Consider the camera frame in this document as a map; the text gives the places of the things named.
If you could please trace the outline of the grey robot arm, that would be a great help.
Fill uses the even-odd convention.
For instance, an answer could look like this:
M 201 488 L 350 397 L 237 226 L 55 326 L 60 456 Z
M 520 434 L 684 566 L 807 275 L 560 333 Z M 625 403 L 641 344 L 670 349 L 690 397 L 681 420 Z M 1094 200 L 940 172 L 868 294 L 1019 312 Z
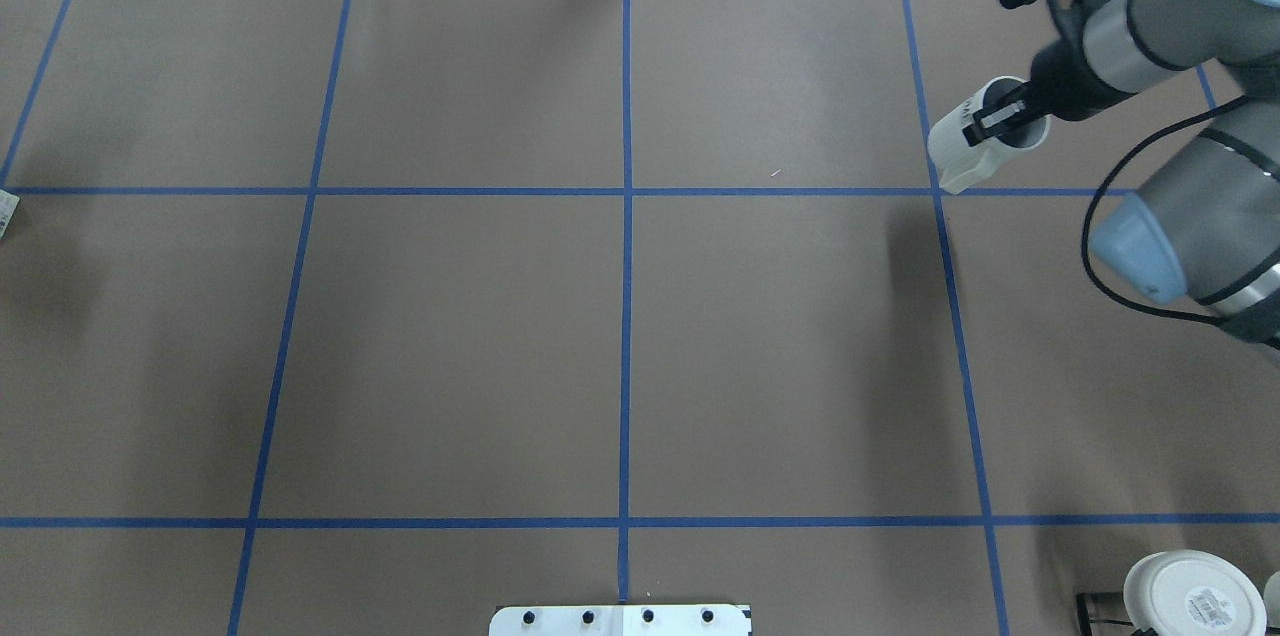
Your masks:
M 927 136 L 948 195 L 1084 122 L 1215 63 L 1234 99 L 1140 139 L 1091 195 L 1079 235 L 1100 293 L 1161 320 L 1277 348 L 1277 0 L 1046 3 L 1056 36 L 1025 77 L 995 77 Z

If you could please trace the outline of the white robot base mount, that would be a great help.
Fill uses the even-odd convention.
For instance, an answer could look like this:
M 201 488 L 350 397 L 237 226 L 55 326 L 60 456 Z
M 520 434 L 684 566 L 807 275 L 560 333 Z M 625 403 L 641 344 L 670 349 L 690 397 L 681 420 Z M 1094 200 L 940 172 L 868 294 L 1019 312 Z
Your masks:
M 753 635 L 749 607 L 600 604 L 503 607 L 489 635 Z

